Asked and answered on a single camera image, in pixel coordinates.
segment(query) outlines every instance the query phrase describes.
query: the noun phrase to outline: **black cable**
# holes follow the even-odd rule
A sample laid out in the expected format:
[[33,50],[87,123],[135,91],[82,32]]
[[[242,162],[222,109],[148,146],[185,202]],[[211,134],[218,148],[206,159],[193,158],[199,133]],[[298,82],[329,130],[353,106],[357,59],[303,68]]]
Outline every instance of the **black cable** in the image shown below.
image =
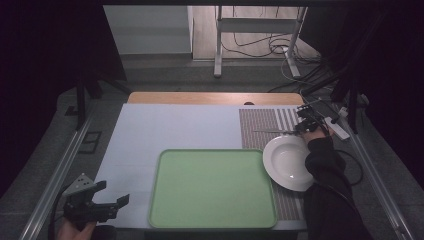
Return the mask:
[[355,204],[353,203],[353,201],[351,199],[349,199],[347,196],[345,196],[343,193],[341,193],[340,191],[338,191],[337,189],[335,189],[334,187],[328,185],[328,184],[324,184],[318,181],[314,181],[315,184],[317,184],[318,186],[327,189],[330,192],[333,192],[335,194],[337,194],[339,197],[341,197],[343,200],[345,200],[345,202],[349,205],[350,208],[352,208],[352,210],[359,216],[359,218],[362,219],[361,214],[359,213],[358,209],[356,208]]
[[270,52],[270,53],[266,53],[266,54],[264,54],[264,55],[251,55],[251,54],[244,53],[244,52],[237,51],[237,50],[230,50],[230,49],[226,48],[226,47],[225,47],[225,45],[224,45],[222,42],[221,42],[221,45],[222,45],[222,47],[223,47],[225,50],[227,50],[227,51],[229,51],[229,52],[235,52],[235,53],[243,54],[243,55],[245,55],[245,56],[253,57],[253,58],[262,58],[262,57],[266,57],[266,56],[269,56],[269,55],[273,54],[273,52]]
[[346,152],[346,151],[344,151],[344,150],[338,150],[338,149],[336,149],[335,150],[336,152],[340,152],[340,153],[343,153],[343,154],[346,154],[347,156],[349,156],[350,158],[352,158],[353,159],[353,161],[358,165],[358,167],[359,167],[359,171],[360,171],[360,176],[359,176],[359,179],[358,180],[356,180],[355,182],[353,182],[353,183],[350,183],[350,186],[356,186],[356,185],[358,185],[359,183],[361,183],[362,182],[362,180],[364,179],[364,168],[362,167],[362,164],[359,162],[359,160],[358,159],[356,159],[354,156],[352,156],[352,154],[350,154],[350,153],[348,153],[348,152]]
[[233,33],[233,34],[234,34],[234,41],[236,42],[237,46],[239,46],[239,47],[244,47],[244,46],[252,45],[252,44],[255,44],[255,43],[258,43],[258,42],[262,42],[262,41],[265,41],[267,39],[273,38],[273,37],[281,37],[281,36],[287,35],[287,34],[278,34],[278,35],[275,35],[275,36],[265,37],[265,38],[262,38],[262,39],[259,39],[259,40],[253,41],[253,42],[239,44],[237,42],[237,39],[236,39],[236,35],[235,35],[236,33]]
[[70,185],[64,186],[62,187],[59,192],[56,195],[56,198],[54,199],[54,203],[51,209],[51,213],[50,213],[50,223],[49,223],[49,228],[48,228],[48,239],[49,240],[54,240],[55,239],[55,223],[57,220],[55,220],[55,215],[56,215],[56,209],[57,209],[57,205],[59,204],[59,200],[62,197],[63,192],[66,191],[66,189],[69,187]]

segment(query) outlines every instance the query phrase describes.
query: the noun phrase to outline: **metal stand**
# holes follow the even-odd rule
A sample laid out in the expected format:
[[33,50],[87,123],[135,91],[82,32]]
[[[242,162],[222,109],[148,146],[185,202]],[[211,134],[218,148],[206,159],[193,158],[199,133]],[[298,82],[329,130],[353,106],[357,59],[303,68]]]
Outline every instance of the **metal stand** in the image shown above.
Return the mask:
[[222,18],[222,6],[218,7],[217,40],[215,53],[214,76],[222,74],[222,45],[221,34],[231,33],[291,33],[292,38],[288,48],[284,48],[290,71],[294,78],[299,78],[300,73],[293,59],[293,49],[302,27],[306,7],[301,7],[296,19],[253,19],[253,18]]
[[103,91],[100,85],[97,83],[97,78],[99,80],[103,80],[104,82],[110,84],[116,89],[122,91],[128,96],[132,93],[132,91],[119,84],[117,81],[110,79],[105,74],[99,71],[93,71],[91,75],[83,76],[78,79],[77,82],[77,104],[78,104],[78,124],[76,130],[78,131],[81,126],[84,124],[86,115],[85,115],[85,89],[89,93],[91,98],[100,99],[103,95]]

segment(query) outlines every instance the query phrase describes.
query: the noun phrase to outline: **black wall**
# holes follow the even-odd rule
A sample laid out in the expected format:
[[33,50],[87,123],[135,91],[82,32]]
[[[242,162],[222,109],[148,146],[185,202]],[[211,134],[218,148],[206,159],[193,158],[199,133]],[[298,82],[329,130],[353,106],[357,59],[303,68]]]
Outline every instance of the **black wall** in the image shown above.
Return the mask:
[[363,58],[367,116],[424,188],[424,17],[420,4],[391,7]]
[[78,78],[125,80],[102,6],[0,3],[0,194],[22,169]]

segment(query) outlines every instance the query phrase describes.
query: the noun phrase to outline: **table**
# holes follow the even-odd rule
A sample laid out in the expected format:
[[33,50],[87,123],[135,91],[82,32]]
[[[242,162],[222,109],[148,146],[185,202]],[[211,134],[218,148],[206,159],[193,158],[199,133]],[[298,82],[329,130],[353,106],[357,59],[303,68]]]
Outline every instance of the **table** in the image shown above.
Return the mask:
[[[295,110],[301,104],[302,98],[293,93],[133,93],[121,111],[95,180],[106,180],[108,187],[96,193],[93,201],[110,202],[129,193],[129,205],[107,224],[154,229],[148,214],[162,151],[263,149],[279,134],[252,130],[268,124],[292,130],[299,122]],[[304,231],[301,194],[275,183],[273,188],[279,221],[272,229]]]

